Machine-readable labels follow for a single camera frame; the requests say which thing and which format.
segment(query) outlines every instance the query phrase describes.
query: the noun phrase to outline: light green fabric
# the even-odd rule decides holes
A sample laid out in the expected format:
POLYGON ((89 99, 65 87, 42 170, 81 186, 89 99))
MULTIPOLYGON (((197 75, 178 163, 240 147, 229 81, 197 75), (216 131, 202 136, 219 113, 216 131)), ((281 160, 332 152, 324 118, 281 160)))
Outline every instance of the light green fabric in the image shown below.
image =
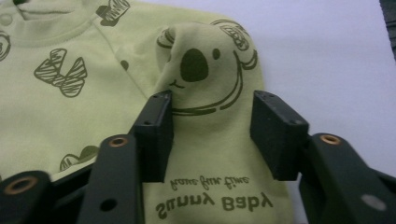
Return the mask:
POLYGON ((240 24, 125 0, 7 0, 0 30, 3 179, 92 163, 150 95, 171 90, 174 146, 165 182, 144 184, 147 223, 292 222, 285 185, 249 138, 262 71, 240 24))

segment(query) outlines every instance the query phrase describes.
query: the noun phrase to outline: koala print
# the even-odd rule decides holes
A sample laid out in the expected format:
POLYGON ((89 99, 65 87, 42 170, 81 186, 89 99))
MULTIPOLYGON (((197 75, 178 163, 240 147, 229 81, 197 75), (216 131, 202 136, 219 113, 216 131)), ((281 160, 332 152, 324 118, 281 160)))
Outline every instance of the koala print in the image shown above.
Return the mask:
POLYGON ((9 35, 0 31, 0 62, 7 57, 10 49, 9 35))
POLYGON ((179 98, 174 115, 201 116, 231 107, 242 93, 244 71, 258 62, 246 30, 226 20, 177 28, 164 30, 157 39, 163 49, 159 53, 169 54, 162 70, 177 71, 164 84, 179 98))

